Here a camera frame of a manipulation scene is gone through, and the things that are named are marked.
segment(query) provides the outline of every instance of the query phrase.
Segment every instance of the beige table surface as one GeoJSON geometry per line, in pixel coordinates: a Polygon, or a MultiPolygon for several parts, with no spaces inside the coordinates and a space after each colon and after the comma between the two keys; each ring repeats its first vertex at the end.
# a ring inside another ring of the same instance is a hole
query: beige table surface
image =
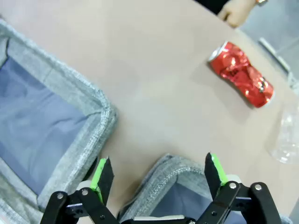
{"type": "Polygon", "coordinates": [[[281,164],[275,146],[284,103],[295,95],[260,49],[192,0],[0,0],[18,31],[96,83],[119,109],[102,156],[115,180],[115,214],[165,153],[199,163],[217,153],[227,173],[265,182],[281,213],[298,199],[298,167],[281,164]],[[207,66],[225,40],[238,44],[274,85],[263,108],[250,108],[207,66]]]}

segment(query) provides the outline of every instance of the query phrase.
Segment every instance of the finger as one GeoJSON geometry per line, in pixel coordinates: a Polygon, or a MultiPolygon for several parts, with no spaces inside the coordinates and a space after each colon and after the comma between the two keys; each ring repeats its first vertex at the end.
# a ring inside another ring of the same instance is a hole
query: finger
{"type": "Polygon", "coordinates": [[[226,19],[226,23],[228,25],[230,25],[232,28],[236,28],[238,26],[240,26],[240,20],[237,19],[233,14],[230,14],[227,19],[226,19]]]}
{"type": "Polygon", "coordinates": [[[224,8],[218,13],[218,18],[225,21],[228,17],[228,11],[226,11],[224,8]]]}

